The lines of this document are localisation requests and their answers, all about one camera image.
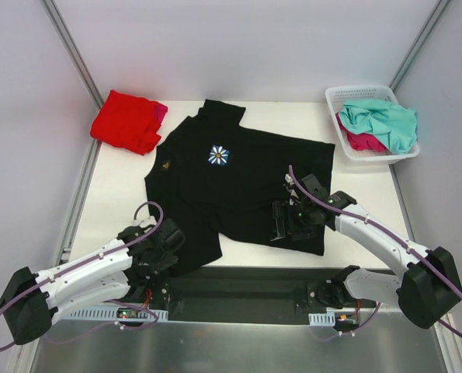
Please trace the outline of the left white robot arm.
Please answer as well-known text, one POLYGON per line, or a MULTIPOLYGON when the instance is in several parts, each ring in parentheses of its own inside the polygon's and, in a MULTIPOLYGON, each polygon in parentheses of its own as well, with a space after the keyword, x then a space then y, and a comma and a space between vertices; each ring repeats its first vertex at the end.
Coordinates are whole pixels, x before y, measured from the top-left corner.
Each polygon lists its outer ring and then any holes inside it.
POLYGON ((42 337, 53 324, 100 302, 139 302, 151 281, 174 266, 185 242, 167 219, 142 228, 131 225, 83 258, 36 273, 17 270, 0 297, 0 309, 15 345, 42 337))

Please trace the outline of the black daisy t-shirt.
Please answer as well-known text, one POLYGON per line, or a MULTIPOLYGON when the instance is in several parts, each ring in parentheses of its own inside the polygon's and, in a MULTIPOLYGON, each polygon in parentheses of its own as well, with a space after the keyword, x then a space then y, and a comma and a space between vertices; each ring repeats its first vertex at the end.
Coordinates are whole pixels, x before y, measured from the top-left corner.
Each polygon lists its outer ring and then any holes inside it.
POLYGON ((288 199, 289 171, 330 187, 334 145, 242 127, 244 114, 243 107, 206 100, 157 147, 147 196, 186 237, 173 277, 220 259, 221 236, 317 256, 325 251, 321 226, 307 239, 274 239, 273 203, 288 199))

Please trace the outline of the white plastic basket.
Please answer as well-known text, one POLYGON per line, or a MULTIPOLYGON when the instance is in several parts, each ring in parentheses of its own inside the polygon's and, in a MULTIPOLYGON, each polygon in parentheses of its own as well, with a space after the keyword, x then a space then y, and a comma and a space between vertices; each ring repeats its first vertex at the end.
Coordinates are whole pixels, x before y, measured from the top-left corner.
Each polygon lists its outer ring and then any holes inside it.
POLYGON ((418 114, 385 85, 326 89, 325 98, 346 158, 357 165, 390 165, 420 153, 418 114))

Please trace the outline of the red t-shirt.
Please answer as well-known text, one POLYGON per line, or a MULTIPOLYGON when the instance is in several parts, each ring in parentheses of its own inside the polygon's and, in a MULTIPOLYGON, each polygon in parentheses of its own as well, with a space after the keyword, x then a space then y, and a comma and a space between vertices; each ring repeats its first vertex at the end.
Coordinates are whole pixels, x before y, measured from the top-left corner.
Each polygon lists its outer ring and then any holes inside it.
POLYGON ((138 155, 153 151, 161 140, 162 125, 153 121, 157 101, 111 90, 92 122, 92 138, 138 155))

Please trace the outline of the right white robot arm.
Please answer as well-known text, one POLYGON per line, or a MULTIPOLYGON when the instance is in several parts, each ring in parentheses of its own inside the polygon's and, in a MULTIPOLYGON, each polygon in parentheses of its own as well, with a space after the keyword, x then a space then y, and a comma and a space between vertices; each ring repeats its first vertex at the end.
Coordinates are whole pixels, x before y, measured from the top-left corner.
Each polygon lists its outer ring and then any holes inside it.
POLYGON ((343 191, 329 193, 313 175, 285 176, 288 200, 273 202, 273 239, 302 240, 329 228, 360 244, 391 270, 383 274, 350 265, 315 292, 326 307, 356 300, 399 308, 414 325, 428 329, 460 302, 460 278, 450 252, 419 245, 391 231, 343 191))

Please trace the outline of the pink t-shirt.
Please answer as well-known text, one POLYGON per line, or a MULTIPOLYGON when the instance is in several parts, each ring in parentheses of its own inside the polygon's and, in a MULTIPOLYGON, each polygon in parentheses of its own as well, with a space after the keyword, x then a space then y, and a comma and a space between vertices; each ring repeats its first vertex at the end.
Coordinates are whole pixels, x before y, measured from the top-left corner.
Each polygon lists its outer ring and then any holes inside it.
POLYGON ((161 125, 168 112, 168 107, 162 103, 156 102, 153 109, 153 121, 157 125, 161 125))

